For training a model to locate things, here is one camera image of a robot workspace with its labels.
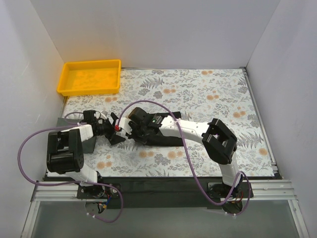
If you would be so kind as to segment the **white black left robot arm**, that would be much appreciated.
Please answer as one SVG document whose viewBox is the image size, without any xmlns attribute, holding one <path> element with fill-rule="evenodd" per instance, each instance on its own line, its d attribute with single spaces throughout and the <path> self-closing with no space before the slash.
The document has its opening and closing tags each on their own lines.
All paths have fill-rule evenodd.
<svg viewBox="0 0 317 238">
<path fill-rule="evenodd" d="M 48 134 L 48 171 L 66 175 L 83 186 L 89 186 L 88 192 L 94 198 L 101 198 L 106 189 L 98 181 L 100 174 L 85 164 L 82 143 L 96 136 L 104 136 L 111 145 L 125 141 L 125 138 L 116 134 L 118 117 L 114 113 L 110 116 L 112 120 L 103 113 L 87 110 L 83 112 L 82 122 L 75 127 Z"/>
</svg>

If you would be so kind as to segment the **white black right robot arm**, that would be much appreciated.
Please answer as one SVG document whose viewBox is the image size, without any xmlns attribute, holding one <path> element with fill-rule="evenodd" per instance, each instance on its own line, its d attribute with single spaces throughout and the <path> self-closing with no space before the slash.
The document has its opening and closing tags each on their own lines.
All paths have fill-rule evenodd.
<svg viewBox="0 0 317 238">
<path fill-rule="evenodd" d="M 219 164 L 222 190 L 230 197 L 241 193 L 237 137 L 221 120 L 193 122 L 183 120 L 180 112 L 149 114 L 136 107 L 119 125 L 128 138 L 149 146 L 183 146 L 183 138 L 202 144 L 209 158 Z"/>
</svg>

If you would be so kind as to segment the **black t shirt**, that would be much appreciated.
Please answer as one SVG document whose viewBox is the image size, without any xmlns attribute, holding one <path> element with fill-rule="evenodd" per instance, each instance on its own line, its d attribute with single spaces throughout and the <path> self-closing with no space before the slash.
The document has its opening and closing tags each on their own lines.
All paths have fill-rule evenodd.
<svg viewBox="0 0 317 238">
<path fill-rule="evenodd" d="M 183 146 L 182 139 L 176 136 L 164 136 L 159 130 L 159 126 L 162 123 L 162 120 L 167 116 L 171 116 L 170 113 L 155 113 L 149 114 L 143 109 L 137 107 L 129 115 L 134 123 L 138 125 L 145 125 L 147 127 L 153 128 L 157 131 L 157 144 L 144 144 L 148 146 L 163 146 L 163 147 L 177 147 Z"/>
</svg>

